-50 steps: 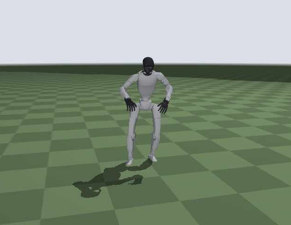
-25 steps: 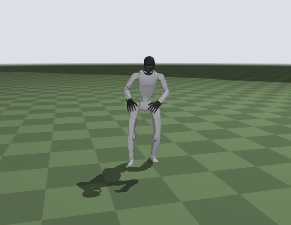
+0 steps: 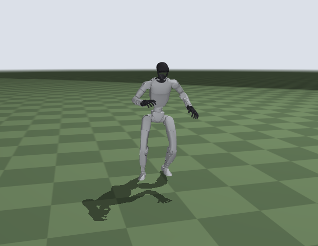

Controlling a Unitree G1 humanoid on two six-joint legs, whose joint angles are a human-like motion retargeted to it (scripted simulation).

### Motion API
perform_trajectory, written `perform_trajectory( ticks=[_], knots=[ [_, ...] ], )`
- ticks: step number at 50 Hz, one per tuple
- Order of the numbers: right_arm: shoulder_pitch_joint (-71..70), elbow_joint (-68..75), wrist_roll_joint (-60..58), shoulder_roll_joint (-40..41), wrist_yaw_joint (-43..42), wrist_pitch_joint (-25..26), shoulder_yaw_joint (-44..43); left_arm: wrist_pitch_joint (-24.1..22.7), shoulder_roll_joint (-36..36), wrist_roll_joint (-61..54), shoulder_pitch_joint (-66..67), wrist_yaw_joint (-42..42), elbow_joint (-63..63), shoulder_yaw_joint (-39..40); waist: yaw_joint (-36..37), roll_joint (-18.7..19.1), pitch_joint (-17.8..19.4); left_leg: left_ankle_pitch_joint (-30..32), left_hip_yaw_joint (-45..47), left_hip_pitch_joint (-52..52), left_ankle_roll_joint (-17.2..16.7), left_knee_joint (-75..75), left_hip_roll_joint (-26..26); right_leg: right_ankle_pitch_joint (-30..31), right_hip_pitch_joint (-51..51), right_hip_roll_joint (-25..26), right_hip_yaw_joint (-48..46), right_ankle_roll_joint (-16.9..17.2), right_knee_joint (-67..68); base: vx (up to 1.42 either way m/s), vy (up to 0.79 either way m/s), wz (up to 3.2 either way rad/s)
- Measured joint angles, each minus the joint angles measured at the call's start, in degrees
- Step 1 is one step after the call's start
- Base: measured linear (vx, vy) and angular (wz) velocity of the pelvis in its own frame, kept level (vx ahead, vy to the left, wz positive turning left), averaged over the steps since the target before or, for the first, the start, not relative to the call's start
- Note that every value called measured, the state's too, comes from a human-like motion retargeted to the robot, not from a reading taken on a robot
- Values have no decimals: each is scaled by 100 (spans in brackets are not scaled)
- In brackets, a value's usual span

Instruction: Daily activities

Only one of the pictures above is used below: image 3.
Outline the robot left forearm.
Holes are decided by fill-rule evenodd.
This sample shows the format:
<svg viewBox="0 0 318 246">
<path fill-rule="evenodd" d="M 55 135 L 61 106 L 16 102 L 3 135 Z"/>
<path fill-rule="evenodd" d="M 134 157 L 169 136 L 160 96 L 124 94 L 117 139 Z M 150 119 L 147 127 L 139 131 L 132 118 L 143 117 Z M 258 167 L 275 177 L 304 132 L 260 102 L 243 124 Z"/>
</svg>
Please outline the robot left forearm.
<svg viewBox="0 0 318 246">
<path fill-rule="evenodd" d="M 183 102 L 185 103 L 185 106 L 187 108 L 187 106 L 192 106 L 191 102 L 190 102 L 190 99 L 188 97 L 188 95 L 185 93 L 186 97 L 183 98 Z M 187 109 L 188 110 L 188 109 Z"/>
</svg>

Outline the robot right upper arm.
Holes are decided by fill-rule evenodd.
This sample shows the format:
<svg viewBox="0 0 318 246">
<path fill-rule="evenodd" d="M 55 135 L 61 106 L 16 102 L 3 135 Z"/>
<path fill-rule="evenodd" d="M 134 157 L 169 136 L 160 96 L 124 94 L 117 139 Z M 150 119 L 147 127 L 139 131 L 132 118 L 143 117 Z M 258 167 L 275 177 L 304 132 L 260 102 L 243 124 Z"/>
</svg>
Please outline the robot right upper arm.
<svg viewBox="0 0 318 246">
<path fill-rule="evenodd" d="M 135 96 L 137 98 L 140 98 L 146 92 L 147 89 L 151 88 L 151 85 L 152 85 L 152 81 L 151 80 L 143 82 L 141 87 L 138 89 L 138 91 L 137 91 Z"/>
</svg>

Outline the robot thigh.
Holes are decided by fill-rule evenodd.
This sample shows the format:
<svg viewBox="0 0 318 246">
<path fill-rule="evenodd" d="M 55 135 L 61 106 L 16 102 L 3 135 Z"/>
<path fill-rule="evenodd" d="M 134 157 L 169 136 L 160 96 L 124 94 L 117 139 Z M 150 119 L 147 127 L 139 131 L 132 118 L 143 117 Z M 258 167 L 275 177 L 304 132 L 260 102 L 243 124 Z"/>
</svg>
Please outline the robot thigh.
<svg viewBox="0 0 318 246">
<path fill-rule="evenodd" d="M 174 120 L 171 116 L 164 115 L 163 124 L 166 126 L 166 133 L 169 141 L 167 152 L 169 155 L 173 155 L 176 153 L 176 129 Z"/>
<path fill-rule="evenodd" d="M 148 143 L 148 137 L 149 137 L 149 132 L 151 128 L 151 120 L 152 120 L 152 114 L 145 115 L 142 118 L 140 150 L 144 152 L 145 154 L 148 154 L 148 150 L 149 150 L 147 143 Z"/>
</svg>

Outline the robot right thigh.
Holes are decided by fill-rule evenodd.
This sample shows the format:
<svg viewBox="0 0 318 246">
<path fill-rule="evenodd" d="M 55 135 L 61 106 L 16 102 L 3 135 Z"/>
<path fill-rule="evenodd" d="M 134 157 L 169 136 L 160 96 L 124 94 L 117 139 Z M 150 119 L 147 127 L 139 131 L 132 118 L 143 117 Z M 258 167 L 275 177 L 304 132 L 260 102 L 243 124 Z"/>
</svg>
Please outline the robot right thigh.
<svg viewBox="0 0 318 246">
<path fill-rule="evenodd" d="M 151 120 L 152 120 L 152 114 L 145 115 L 142 118 L 140 150 L 144 152 L 145 154 L 148 154 L 148 150 L 149 150 L 147 143 L 148 143 L 148 137 L 149 137 L 149 132 L 151 128 Z"/>
</svg>

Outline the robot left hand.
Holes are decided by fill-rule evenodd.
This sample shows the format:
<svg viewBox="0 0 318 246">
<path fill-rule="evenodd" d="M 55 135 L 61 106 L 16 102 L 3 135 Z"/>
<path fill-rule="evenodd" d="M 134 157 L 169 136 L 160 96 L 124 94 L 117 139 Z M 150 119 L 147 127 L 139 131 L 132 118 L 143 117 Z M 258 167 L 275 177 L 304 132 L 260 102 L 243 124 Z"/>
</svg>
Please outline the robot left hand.
<svg viewBox="0 0 318 246">
<path fill-rule="evenodd" d="M 194 117 L 193 118 L 197 118 L 198 119 L 198 113 L 196 112 L 196 110 L 194 109 L 194 107 L 193 106 L 187 106 L 187 109 L 188 109 L 188 113 L 190 113 L 190 112 L 192 112 L 192 116 L 193 116 L 193 114 L 194 114 Z M 192 117 L 191 116 L 191 117 Z"/>
</svg>

